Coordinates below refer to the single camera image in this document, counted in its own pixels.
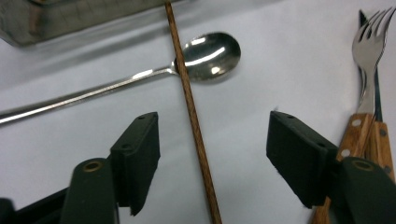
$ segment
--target spoon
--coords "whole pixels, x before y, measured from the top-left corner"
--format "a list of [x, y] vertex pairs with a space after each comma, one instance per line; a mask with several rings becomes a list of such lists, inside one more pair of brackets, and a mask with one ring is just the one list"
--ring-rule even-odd
[[[241, 57], [241, 49], [239, 48], [238, 42], [232, 36], [224, 33], [212, 33], [192, 39], [184, 46], [183, 55], [190, 80], [204, 81], [224, 77], [227, 72], [236, 67]], [[132, 83], [145, 78], [162, 74], [178, 75], [175, 65], [176, 60], [168, 67], [155, 70], [151, 69], [85, 91], [79, 91], [45, 102], [3, 111], [0, 113], [0, 124], [28, 118], [66, 105], [81, 103], [93, 96], [99, 96], [130, 87]]]

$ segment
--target white surface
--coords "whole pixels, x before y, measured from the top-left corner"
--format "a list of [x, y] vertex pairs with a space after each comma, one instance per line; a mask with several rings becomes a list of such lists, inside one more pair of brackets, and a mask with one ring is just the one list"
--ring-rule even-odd
[[[180, 40], [222, 31], [240, 43], [230, 76], [192, 84], [223, 223], [307, 223], [305, 209], [265, 156], [269, 113], [299, 118], [336, 145], [358, 106], [351, 44], [358, 11], [391, 0], [195, 0], [174, 6]], [[396, 155], [396, 19], [379, 65], [383, 116]], [[0, 42], [0, 110], [35, 103], [174, 59], [164, 8], [29, 49]], [[106, 157], [139, 115], [160, 117], [161, 159], [147, 202], [122, 223], [209, 223], [179, 78], [164, 77], [0, 127], [0, 197], [22, 208], [68, 186], [76, 165]]]

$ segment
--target wooden handle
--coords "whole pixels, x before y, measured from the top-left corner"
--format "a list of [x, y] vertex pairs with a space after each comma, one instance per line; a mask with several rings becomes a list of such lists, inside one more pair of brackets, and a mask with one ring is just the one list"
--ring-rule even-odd
[[215, 224], [221, 223], [221, 216], [219, 212], [218, 202], [216, 199], [215, 189], [213, 187], [212, 176], [210, 174], [209, 164], [205, 153], [204, 140], [201, 135], [201, 129], [198, 122], [197, 113], [195, 110], [194, 101], [192, 98], [192, 92], [190, 87], [189, 76], [187, 73], [186, 65], [184, 64], [184, 57], [181, 51], [180, 41], [178, 39], [177, 27], [175, 18], [173, 15], [172, 6], [169, 2], [165, 3], [166, 14], [168, 16], [169, 27], [171, 30], [172, 40], [174, 43], [175, 54], [177, 58], [177, 69], [181, 77], [181, 83], [183, 85], [184, 96], [186, 98], [187, 108], [189, 110], [190, 123], [192, 127], [192, 133], [195, 140], [195, 147], [198, 154], [198, 160], [201, 166], [201, 172], [204, 179], [206, 198], [209, 203], [210, 214], [212, 222]]
[[[354, 114], [349, 118], [343, 140], [338, 149], [337, 160], [341, 161], [345, 157], [362, 158], [364, 156], [364, 149], [366, 149], [372, 130], [373, 119], [374, 116], [371, 114]], [[330, 224], [330, 203], [331, 200], [326, 198], [325, 204], [317, 207], [311, 219], [312, 224]]]
[[365, 158], [381, 166], [390, 179], [393, 182], [395, 181], [388, 126], [386, 123], [380, 121], [374, 122], [369, 143], [365, 150]]
[[371, 114], [354, 114], [350, 117], [338, 150], [337, 160], [341, 161], [349, 156], [363, 158], [373, 119], [374, 116]]

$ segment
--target wooden rod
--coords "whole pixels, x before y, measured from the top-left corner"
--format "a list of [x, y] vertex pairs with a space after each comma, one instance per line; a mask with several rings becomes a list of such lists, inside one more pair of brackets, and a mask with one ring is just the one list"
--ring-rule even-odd
[[192, 128], [192, 134], [194, 136], [195, 148], [198, 154], [198, 160], [201, 167], [201, 172], [205, 184], [206, 198], [209, 203], [210, 215], [212, 217], [212, 223], [220, 224], [221, 217], [216, 199], [215, 189], [213, 187], [212, 176], [210, 174], [209, 164], [205, 153], [204, 140], [202, 138], [201, 129], [198, 122], [197, 113], [195, 110], [194, 100], [192, 98], [191, 86], [189, 75], [187, 72], [186, 65], [184, 64], [183, 52], [181, 50], [180, 41], [178, 39], [177, 26], [172, 10], [172, 6], [169, 2], [165, 2], [166, 14], [169, 21], [169, 27], [171, 30], [171, 36], [173, 45], [175, 48], [175, 54], [177, 58], [177, 70], [180, 74], [181, 84], [183, 86], [184, 96], [187, 103], [187, 108], [190, 116], [190, 123]]

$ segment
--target metal fork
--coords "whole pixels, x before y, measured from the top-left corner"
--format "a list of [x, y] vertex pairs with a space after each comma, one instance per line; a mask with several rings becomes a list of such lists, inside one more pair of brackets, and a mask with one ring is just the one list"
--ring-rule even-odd
[[[396, 8], [388, 9], [387, 11], [383, 11], [381, 13], [376, 13], [372, 18], [371, 21], [367, 21], [365, 25], [361, 27], [362, 30], [359, 30], [357, 33], [357, 36], [355, 37], [354, 44], [356, 40], [360, 41], [365, 41], [368, 35], [376, 35], [376, 30], [378, 30], [381, 21], [384, 20], [385, 16], [387, 18], [384, 21], [383, 29], [378, 35], [378, 40], [375, 40], [375, 44], [377, 49], [375, 51], [371, 52], [376, 56], [376, 64], [374, 68], [374, 78], [371, 77], [371, 75], [368, 72], [365, 72], [363, 74], [363, 68], [361, 67], [361, 64], [359, 64], [356, 59], [355, 61], [357, 62], [358, 66], [360, 67], [361, 70], [361, 76], [364, 78], [364, 75], [366, 75], [366, 78], [370, 78], [368, 80], [363, 80], [363, 85], [367, 85], [367, 88], [369, 88], [370, 85], [374, 86], [374, 93], [365, 91], [364, 86], [362, 88], [362, 97], [361, 97], [361, 106], [360, 110], [361, 112], [366, 112], [369, 113], [371, 110], [371, 105], [374, 104], [374, 121], [373, 124], [371, 125], [370, 133], [368, 135], [368, 142], [366, 145], [366, 148], [364, 149], [364, 157], [367, 160], [373, 161], [380, 165], [384, 171], [388, 174], [390, 179], [393, 181], [395, 180], [394, 176], [394, 169], [393, 169], [393, 161], [391, 157], [391, 150], [390, 150], [390, 143], [389, 143], [389, 133], [388, 133], [388, 126], [385, 122], [382, 120], [382, 114], [381, 114], [381, 102], [380, 102], [380, 92], [379, 92], [379, 81], [378, 81], [378, 73], [376, 72], [376, 67], [377, 64], [381, 58], [382, 52], [384, 51], [384, 47], [386, 44], [386, 39], [387, 39], [387, 30], [389, 27], [389, 22], [390, 19], [395, 12]], [[361, 53], [360, 51], [354, 51], [355, 48], [352, 48], [354, 58], [355, 57], [355, 52], [356, 53]]]
[[359, 29], [353, 40], [353, 59], [361, 69], [362, 80], [359, 114], [375, 113], [375, 69], [384, 52], [390, 19], [395, 10], [396, 7], [391, 7], [388, 10], [376, 12]]

